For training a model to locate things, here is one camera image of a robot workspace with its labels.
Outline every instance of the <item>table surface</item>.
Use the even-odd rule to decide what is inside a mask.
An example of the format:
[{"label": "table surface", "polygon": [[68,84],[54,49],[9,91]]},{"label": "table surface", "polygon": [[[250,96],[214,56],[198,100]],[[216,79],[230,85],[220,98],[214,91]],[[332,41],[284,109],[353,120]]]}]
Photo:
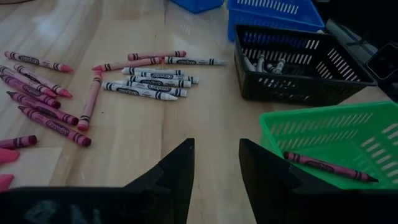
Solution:
[{"label": "table surface", "polygon": [[[227,66],[157,65],[182,68],[200,83],[187,98],[160,101],[99,91],[86,133],[93,143],[78,147],[29,120],[0,82],[0,139],[35,134],[39,143],[21,149],[17,162],[0,174],[26,185],[124,186],[146,172],[186,138],[195,138],[195,181],[189,223],[255,223],[242,182],[238,142],[258,142],[258,117],[268,111],[303,106],[245,101],[227,38],[225,6],[193,15],[163,0],[36,0],[0,6],[0,52],[16,52],[71,65],[71,74],[26,64],[67,88],[74,98],[58,97],[62,110],[80,117],[93,79],[91,68],[126,61],[128,53],[186,50],[190,57],[225,59]],[[0,56],[0,63],[14,62]],[[122,80],[120,71],[104,81]],[[388,100],[366,88],[344,103]]]}]

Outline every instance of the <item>black basket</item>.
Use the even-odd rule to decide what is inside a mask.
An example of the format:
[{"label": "black basket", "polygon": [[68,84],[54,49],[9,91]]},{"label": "black basket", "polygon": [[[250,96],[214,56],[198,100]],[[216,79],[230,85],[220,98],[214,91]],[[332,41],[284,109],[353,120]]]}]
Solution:
[{"label": "black basket", "polygon": [[[237,25],[235,66],[247,100],[310,106],[337,105],[376,81],[328,34]],[[257,63],[260,54],[275,65],[286,60],[283,74],[250,72],[244,55]]]}]

